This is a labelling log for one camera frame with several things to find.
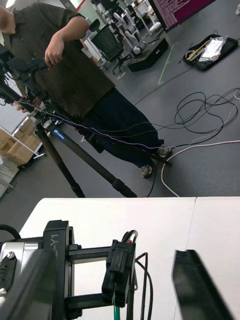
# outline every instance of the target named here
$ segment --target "floor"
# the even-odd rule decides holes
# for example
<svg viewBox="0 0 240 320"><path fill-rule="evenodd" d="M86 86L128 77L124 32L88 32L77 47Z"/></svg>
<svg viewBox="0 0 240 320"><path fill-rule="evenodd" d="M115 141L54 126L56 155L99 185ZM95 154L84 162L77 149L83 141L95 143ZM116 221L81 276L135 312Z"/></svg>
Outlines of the floor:
<svg viewBox="0 0 240 320"><path fill-rule="evenodd" d="M185 96L194 92L204 92L207 97L213 94L222 95L240 86L239 48L209 71L201 72L191 69L170 83L166 83L189 69L189 66L179 61L191 43L199 43L216 29L220 35L235 39L240 37L240 17L235 15L238 4L239 0L228 2L218 0L169 32L165 37L170 48L174 45L171 55L169 49L152 68L131 73L127 67L124 67L122 73L125 72L125 75L118 80L118 75L113 76L110 71L107 75L116 83L117 89L133 104L163 85L138 103L137 107L155 124L163 126L172 124L177 105ZM184 111L185 116L192 114L197 108L199 104L190 104ZM214 107L211 111L226 120L232 108L228 104ZM238 140L240 138L239 121L237 118L211 142ZM195 124L194 130L204 132L220 124L218 118L205 117ZM64 125L63 130L112 174L125 182L138 197L147 196L153 177L142 179L139 169L134 165L114 158L107 152L98 154L86 141L81 142L82 137L72 127ZM159 132L159 138L165 139L165 143L171 146L189 144L199 137L200 135L185 129L164 128ZM60 141L53 138L53 142L88 198L121 197L108 182ZM164 179L181 197L239 196L239 159L240 147L237 144L195 148L174 158L173 166L166 168L164 172ZM49 156L37 160L30 168L20 172L15 181L17 183L15 189L0 200L0 222L9 224L17 230L22 228L35 205L42 198L75 196ZM158 168L151 196L173 197L161 182L161 168ZM6 236L0 232L1 240Z"/></svg>

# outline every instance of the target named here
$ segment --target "dark green shirt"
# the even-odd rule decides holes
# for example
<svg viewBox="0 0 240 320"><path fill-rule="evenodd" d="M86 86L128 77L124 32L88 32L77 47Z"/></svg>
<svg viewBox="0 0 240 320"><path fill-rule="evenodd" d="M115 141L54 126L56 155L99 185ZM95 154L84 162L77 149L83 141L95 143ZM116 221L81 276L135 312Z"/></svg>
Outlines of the dark green shirt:
<svg viewBox="0 0 240 320"><path fill-rule="evenodd" d="M45 3L15 11L15 34L3 33L4 45L26 62L44 58L52 36L76 16L80 14ZM65 43L60 64L38 71L35 81L71 116L81 117L115 86L74 42Z"/></svg>

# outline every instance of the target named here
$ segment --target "green wire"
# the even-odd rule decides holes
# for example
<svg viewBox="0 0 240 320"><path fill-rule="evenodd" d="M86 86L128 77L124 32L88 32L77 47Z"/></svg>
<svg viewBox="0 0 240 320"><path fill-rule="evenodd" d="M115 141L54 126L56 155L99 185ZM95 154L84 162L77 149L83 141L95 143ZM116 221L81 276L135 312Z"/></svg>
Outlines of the green wire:
<svg viewBox="0 0 240 320"><path fill-rule="evenodd" d="M114 320L121 320L120 308L118 306L115 306L115 300L114 300Z"/></svg>

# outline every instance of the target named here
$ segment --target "man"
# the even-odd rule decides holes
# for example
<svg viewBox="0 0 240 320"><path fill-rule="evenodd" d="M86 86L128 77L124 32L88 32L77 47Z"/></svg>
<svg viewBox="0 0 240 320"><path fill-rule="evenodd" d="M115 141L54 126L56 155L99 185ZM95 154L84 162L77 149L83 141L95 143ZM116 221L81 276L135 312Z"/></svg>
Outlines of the man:
<svg viewBox="0 0 240 320"><path fill-rule="evenodd" d="M49 4L38 2L14 13L0 6L4 45L26 62L45 58L50 70L38 71L35 82L55 103L86 127L128 143L155 148L150 151L166 157L171 148L158 139L158 132L148 119L75 45L74 41L79 43L88 28L79 13ZM18 87L24 95L23 86ZM97 141L110 154L138 166L142 177L152 173L153 162L146 152L103 136L97 136Z"/></svg>

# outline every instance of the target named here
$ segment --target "monitor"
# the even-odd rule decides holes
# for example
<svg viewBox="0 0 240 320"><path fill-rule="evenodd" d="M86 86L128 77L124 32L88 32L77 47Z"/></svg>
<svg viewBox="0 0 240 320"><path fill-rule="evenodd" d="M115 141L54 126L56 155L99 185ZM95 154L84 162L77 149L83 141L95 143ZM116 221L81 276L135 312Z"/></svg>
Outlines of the monitor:
<svg viewBox="0 0 240 320"><path fill-rule="evenodd" d="M172 30L215 0L149 0L166 32Z"/></svg>

